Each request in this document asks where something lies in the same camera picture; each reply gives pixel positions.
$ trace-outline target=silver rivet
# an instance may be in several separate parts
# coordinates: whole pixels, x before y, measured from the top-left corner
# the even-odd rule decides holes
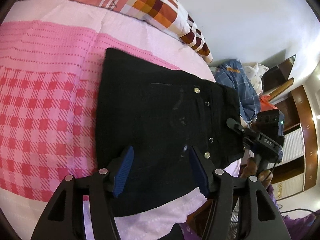
[[[100,173],[101,175],[104,175],[104,174],[107,174],[107,173],[108,173],[108,170],[105,169],[105,168],[102,168],[102,169],[99,170],[99,173]]]
[[[216,169],[214,172],[218,175],[222,175],[224,171],[222,169]]]
[[[209,158],[210,158],[210,153],[209,153],[209,152],[206,152],[206,153],[204,154],[204,157],[205,157],[206,159],[209,159]]]
[[[251,175],[251,176],[249,177],[249,180],[251,180],[251,181],[253,181],[253,182],[256,182],[256,181],[258,180],[258,178],[257,178],[256,176]]]
[[[70,181],[70,180],[72,180],[72,179],[73,179],[73,176],[72,176],[72,175],[67,175],[67,176],[64,177],[64,180],[65,180],[65,181]]]

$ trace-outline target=black cable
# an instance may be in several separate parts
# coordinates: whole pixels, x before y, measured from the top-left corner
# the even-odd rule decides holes
[[[275,167],[276,167],[276,163],[275,163],[275,165],[273,165],[270,173],[269,173],[268,176],[262,181],[262,183],[265,182],[265,181],[269,178],[270,174],[273,173],[273,171],[275,170]]]
[[[284,214],[284,213],[289,213],[289,212],[293,212],[293,211],[297,211],[297,210],[302,210],[302,211],[308,211],[312,214],[314,214],[315,216],[318,216],[319,214],[310,210],[310,209],[304,209],[304,208],[296,208],[296,209],[292,209],[292,210],[289,210],[289,211],[283,211],[283,212],[280,212],[280,214]]]

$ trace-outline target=cabinet door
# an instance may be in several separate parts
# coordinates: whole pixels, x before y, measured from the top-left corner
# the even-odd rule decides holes
[[[316,185],[318,169],[316,127],[313,122],[309,100],[303,86],[292,90],[291,94],[297,107],[303,132],[306,163],[304,190],[307,190]]]

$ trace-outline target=blue checkered cloth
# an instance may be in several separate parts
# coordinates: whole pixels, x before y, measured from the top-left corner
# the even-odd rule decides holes
[[[212,73],[217,83],[237,90],[240,99],[240,115],[247,123],[257,117],[261,110],[260,100],[240,60],[232,59],[219,65]]]

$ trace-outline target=wall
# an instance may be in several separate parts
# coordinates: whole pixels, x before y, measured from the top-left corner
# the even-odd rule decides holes
[[[278,204],[283,205],[282,211],[288,211],[296,208],[304,208],[310,209],[312,211],[317,211],[320,209],[320,186],[317,185],[307,191],[304,191],[295,196],[286,198],[284,200],[279,200]],[[310,214],[305,211],[294,211],[287,214],[283,214],[284,216],[289,215],[292,219],[301,218]]]
[[[303,84],[303,87],[308,96],[308,100],[311,106],[313,121],[315,122],[317,141],[318,141],[318,176],[317,184],[320,185],[320,120],[316,118],[317,115],[320,115],[320,98],[317,98],[316,93],[320,91],[320,62],[317,65],[316,69]]]
[[[305,0],[179,1],[204,34],[213,65],[239,58],[272,67],[297,54],[290,91],[319,62],[320,23]]]

